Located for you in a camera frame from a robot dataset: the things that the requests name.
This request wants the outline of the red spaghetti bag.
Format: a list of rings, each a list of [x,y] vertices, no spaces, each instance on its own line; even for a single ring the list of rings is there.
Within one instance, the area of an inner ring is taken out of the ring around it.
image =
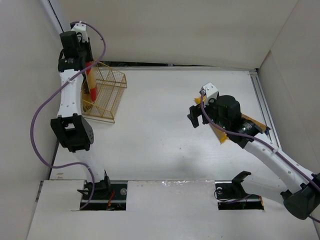
[[[87,85],[92,102],[95,102],[97,99],[97,83],[94,73],[95,71],[92,67],[86,71]]]

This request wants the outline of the yellow spaghetti bag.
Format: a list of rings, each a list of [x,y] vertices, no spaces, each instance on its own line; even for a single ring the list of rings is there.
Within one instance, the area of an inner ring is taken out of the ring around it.
[[[200,97],[194,98],[194,102],[196,104],[199,104],[201,102],[201,98]],[[210,127],[212,128],[213,132],[215,133],[216,137],[218,138],[220,144],[223,144],[228,139],[228,136],[225,132],[217,129],[216,127],[214,127],[212,125],[210,125]]]

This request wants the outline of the blue patterned spaghetti bag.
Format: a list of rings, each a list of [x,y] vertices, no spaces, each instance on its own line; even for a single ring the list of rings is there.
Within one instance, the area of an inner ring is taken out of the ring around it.
[[[245,118],[246,120],[250,120],[250,121],[252,121],[253,123],[255,123],[267,136],[269,135],[269,132],[270,132],[270,130],[271,130],[270,127],[268,127],[268,126],[265,125],[264,123],[261,123],[261,122],[255,120],[255,119],[253,119],[252,117],[249,117],[249,116],[247,116],[247,115],[245,115],[245,114],[243,114],[243,113],[241,114],[241,116],[242,116],[243,118]]]

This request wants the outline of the navy label spaghetti bag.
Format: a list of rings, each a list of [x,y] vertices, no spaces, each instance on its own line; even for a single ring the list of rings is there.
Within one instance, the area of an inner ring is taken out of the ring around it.
[[[92,100],[91,94],[88,87],[87,79],[84,78],[82,85],[81,85],[81,94],[82,94],[82,109],[84,112],[87,112],[92,108]]]

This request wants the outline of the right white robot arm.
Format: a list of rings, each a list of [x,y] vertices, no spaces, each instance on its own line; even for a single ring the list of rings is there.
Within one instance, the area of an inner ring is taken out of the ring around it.
[[[199,117],[204,125],[210,124],[225,133],[231,142],[255,156],[276,175],[275,179],[267,179],[243,170],[230,181],[228,197],[234,200],[250,195],[266,197],[282,204],[297,219],[311,217],[320,205],[320,175],[277,148],[265,130],[241,113],[240,103],[233,96],[202,95],[199,104],[192,105],[187,115],[194,128],[200,125]]]

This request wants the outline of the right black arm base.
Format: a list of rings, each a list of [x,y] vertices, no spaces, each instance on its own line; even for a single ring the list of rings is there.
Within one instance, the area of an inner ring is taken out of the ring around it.
[[[232,180],[218,180],[215,182],[214,197],[220,211],[235,210],[264,210],[261,196],[248,194],[241,183],[250,176],[248,171],[242,171]]]

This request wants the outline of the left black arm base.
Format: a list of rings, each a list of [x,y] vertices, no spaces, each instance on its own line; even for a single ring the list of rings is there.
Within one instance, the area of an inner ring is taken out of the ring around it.
[[[83,189],[77,191],[81,194],[81,211],[125,211],[127,206],[128,182],[110,180],[105,174],[104,180],[85,182]]]

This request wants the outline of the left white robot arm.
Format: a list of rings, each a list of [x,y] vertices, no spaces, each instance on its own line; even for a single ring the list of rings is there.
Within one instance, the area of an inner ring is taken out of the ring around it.
[[[82,164],[88,165],[90,179],[81,191],[89,194],[111,191],[110,179],[106,170],[99,165],[93,143],[94,131],[82,115],[82,85],[86,79],[86,60],[91,56],[88,42],[83,42],[82,34],[66,31],[60,34],[62,51],[58,60],[58,72],[63,89],[57,117],[51,119],[50,126],[60,145],[68,149]]]

